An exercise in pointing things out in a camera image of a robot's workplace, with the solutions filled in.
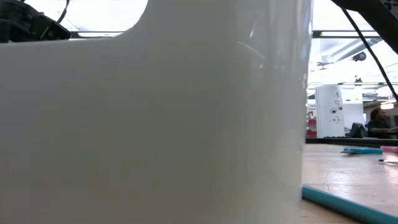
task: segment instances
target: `pen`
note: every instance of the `pen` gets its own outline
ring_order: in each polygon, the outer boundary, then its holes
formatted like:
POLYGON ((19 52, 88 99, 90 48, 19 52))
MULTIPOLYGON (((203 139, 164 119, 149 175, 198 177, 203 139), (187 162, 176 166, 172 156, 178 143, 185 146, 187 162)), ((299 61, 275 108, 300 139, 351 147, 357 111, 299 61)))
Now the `pen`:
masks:
POLYGON ((355 154, 382 154, 381 149, 367 148, 367 147, 345 147, 341 153, 355 155, 355 154))
POLYGON ((387 159, 379 159, 379 162, 386 162, 388 164, 398 165, 398 161, 389 161, 387 159))

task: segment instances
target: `black object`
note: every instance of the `black object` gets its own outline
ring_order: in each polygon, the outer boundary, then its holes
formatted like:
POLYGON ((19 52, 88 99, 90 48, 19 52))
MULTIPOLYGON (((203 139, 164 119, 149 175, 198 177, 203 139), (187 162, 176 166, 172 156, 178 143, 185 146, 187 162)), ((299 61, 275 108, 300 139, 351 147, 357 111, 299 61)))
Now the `black object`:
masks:
POLYGON ((63 12, 62 12, 62 14, 61 14, 61 16, 60 16, 60 18, 58 19, 58 23, 61 23, 62 21, 63 21, 63 18, 65 18, 65 16, 67 15, 67 9, 68 9, 68 6, 69 6, 69 2, 70 2, 70 0, 67 0, 67 5, 65 6, 65 8, 63 9, 63 12))
POLYGON ((368 134, 365 130, 365 127, 361 123, 353 123, 351 126, 351 131, 348 134, 350 138, 363 138, 367 137, 368 134))
POLYGON ((332 0, 342 9, 356 11, 398 54, 398 20, 390 13, 388 5, 375 0, 332 0))
POLYGON ((70 32, 58 22, 17 0, 0 0, 0 43, 68 40, 70 32))
POLYGON ((358 78, 357 76, 355 76, 355 81, 354 81, 355 83, 363 83, 362 82, 362 78, 358 78))
POLYGON ((359 53, 359 54, 356 54, 356 55, 354 55, 354 57, 353 57, 354 62, 357 62, 357 61, 364 61, 365 59, 366 59, 366 54, 365 54, 365 52, 361 52, 361 53, 359 53))

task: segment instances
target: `pink object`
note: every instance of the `pink object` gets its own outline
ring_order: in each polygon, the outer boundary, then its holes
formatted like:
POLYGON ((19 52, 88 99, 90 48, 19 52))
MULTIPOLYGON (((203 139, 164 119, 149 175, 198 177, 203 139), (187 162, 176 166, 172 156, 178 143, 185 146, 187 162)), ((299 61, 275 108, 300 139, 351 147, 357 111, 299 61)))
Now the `pink object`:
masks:
POLYGON ((398 147, 394 146, 381 146, 380 147, 383 152, 396 152, 398 153, 398 147))

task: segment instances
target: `white plastic object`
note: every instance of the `white plastic object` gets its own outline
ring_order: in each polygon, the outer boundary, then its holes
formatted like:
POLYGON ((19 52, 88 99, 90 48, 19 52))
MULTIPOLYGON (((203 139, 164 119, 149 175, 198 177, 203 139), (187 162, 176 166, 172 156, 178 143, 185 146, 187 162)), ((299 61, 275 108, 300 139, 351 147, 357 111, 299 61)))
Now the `white plastic object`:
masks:
POLYGON ((340 86, 316 87, 315 100, 317 101, 317 137, 344 137, 344 106, 340 86))
POLYGON ((0 45, 0 223, 297 223, 312 2, 149 0, 0 45))

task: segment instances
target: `table surface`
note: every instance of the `table surface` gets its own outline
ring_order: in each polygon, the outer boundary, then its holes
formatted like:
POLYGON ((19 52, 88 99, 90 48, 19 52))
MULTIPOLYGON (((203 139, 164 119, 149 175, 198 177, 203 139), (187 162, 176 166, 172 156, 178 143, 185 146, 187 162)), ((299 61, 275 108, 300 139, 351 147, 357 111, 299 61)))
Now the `table surface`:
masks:
MULTIPOLYGON (((346 156, 344 146, 307 144, 303 153, 303 184, 398 216, 398 166, 378 159, 394 154, 346 156)), ((302 202, 302 223, 356 223, 318 205, 302 202)))

